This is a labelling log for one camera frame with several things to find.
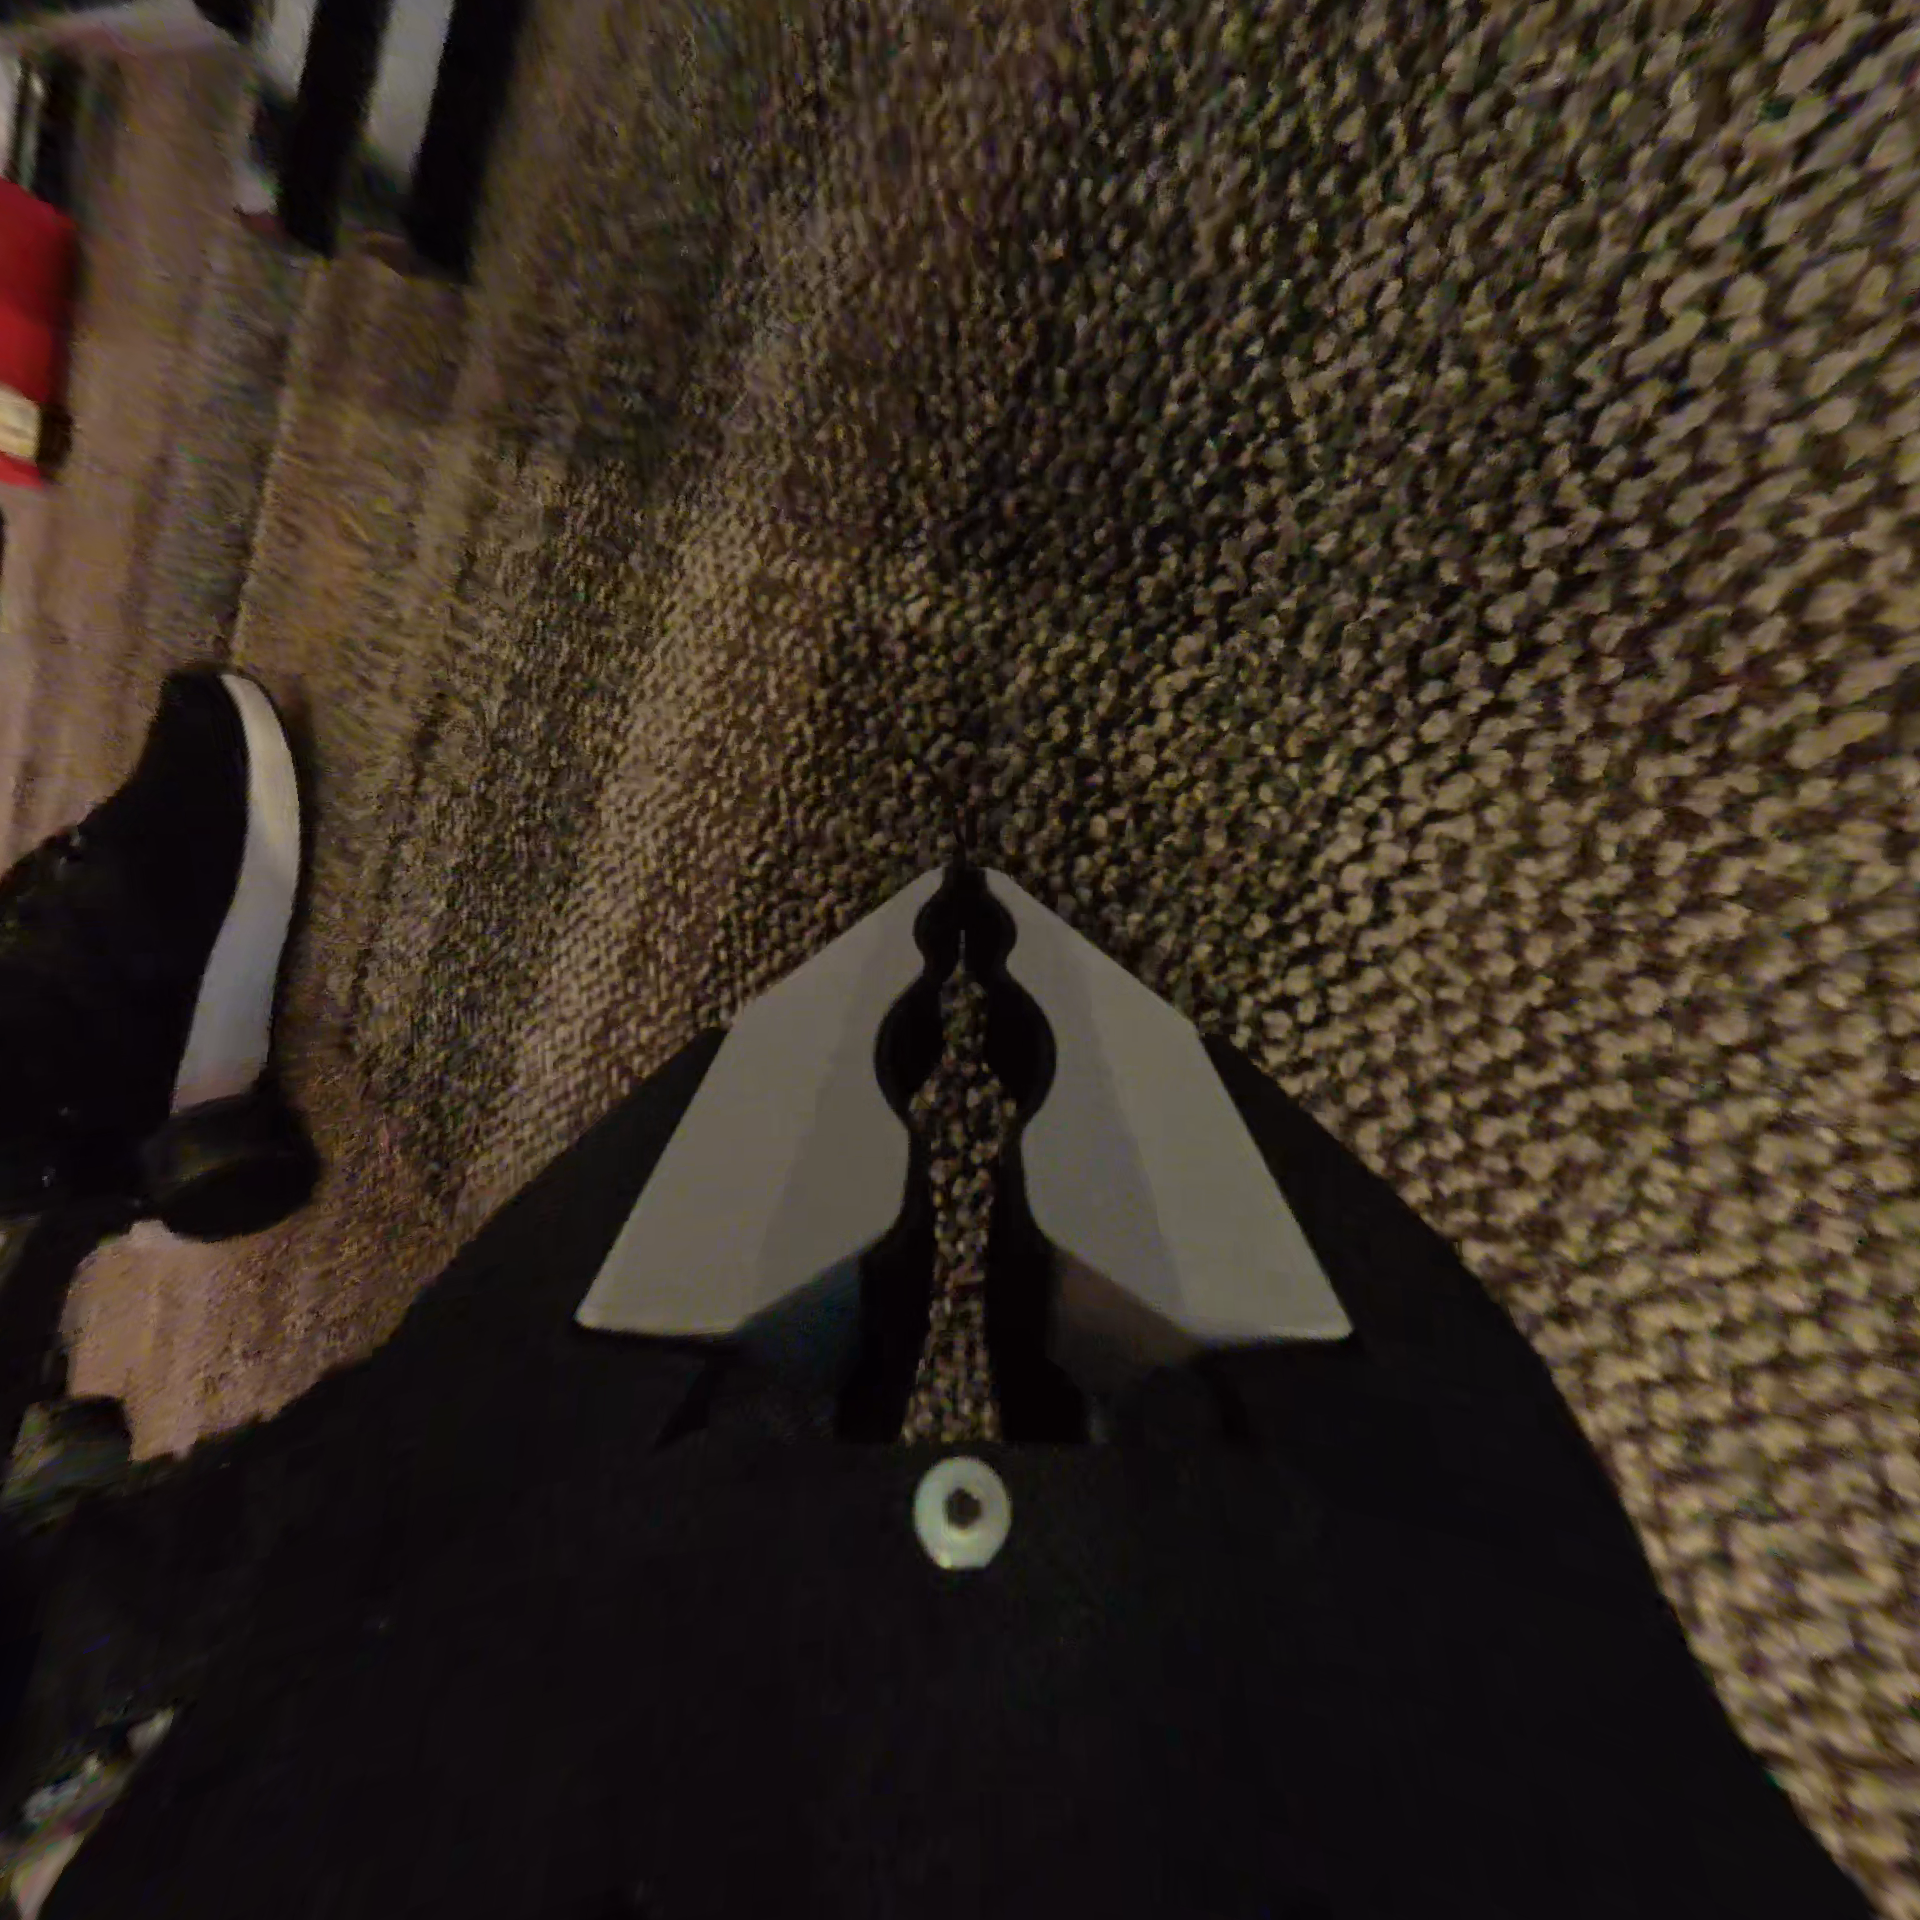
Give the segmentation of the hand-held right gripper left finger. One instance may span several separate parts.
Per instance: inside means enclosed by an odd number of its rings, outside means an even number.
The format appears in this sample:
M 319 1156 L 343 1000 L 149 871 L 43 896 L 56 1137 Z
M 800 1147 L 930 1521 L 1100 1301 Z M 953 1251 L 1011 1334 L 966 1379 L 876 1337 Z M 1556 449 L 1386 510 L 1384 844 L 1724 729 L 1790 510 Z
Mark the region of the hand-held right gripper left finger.
M 903 1430 L 931 1304 L 909 1106 L 944 1051 L 963 866 L 913 879 L 747 1003 L 611 1237 L 577 1324 L 726 1341 L 840 1436 Z

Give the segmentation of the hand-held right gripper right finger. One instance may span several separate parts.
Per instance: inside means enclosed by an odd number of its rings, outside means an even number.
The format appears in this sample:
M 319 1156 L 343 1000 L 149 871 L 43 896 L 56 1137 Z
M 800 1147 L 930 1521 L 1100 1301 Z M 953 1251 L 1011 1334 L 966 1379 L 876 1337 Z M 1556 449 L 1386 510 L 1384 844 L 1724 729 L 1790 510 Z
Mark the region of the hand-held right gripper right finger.
M 1079 1441 L 1164 1367 L 1350 1340 L 1199 1026 L 1006 874 L 961 883 L 990 1061 L 1017 1101 L 987 1274 L 1004 1433 Z

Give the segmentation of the person's black shoe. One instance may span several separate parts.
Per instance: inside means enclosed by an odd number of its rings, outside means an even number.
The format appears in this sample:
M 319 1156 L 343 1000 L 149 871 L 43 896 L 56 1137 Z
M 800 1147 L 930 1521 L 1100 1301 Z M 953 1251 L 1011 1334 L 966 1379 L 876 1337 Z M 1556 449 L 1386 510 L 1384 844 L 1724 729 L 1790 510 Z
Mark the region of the person's black shoe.
M 194 1241 L 307 1204 L 274 1069 L 307 894 L 296 741 L 221 664 L 170 674 L 133 777 L 4 876 L 4 1216 L 103 1204 Z

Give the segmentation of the black furniture leg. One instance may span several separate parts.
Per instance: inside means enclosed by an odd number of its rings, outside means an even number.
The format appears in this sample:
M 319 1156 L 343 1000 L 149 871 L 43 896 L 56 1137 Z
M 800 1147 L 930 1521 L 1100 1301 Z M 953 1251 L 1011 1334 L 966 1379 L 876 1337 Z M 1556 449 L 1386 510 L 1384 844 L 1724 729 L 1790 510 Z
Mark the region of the black furniture leg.
M 304 250 L 336 254 L 389 23 L 393 1 L 313 6 L 279 169 L 279 224 Z
M 400 227 L 419 263 L 466 279 L 530 1 L 453 1 Z

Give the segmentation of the red box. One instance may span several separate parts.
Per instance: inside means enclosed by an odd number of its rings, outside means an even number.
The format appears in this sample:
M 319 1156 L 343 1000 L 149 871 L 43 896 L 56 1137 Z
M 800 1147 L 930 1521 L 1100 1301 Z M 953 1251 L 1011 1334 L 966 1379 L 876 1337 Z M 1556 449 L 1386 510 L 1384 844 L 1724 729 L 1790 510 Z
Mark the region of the red box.
M 61 206 L 4 179 L 4 484 L 43 490 L 53 421 L 67 400 L 80 227 Z

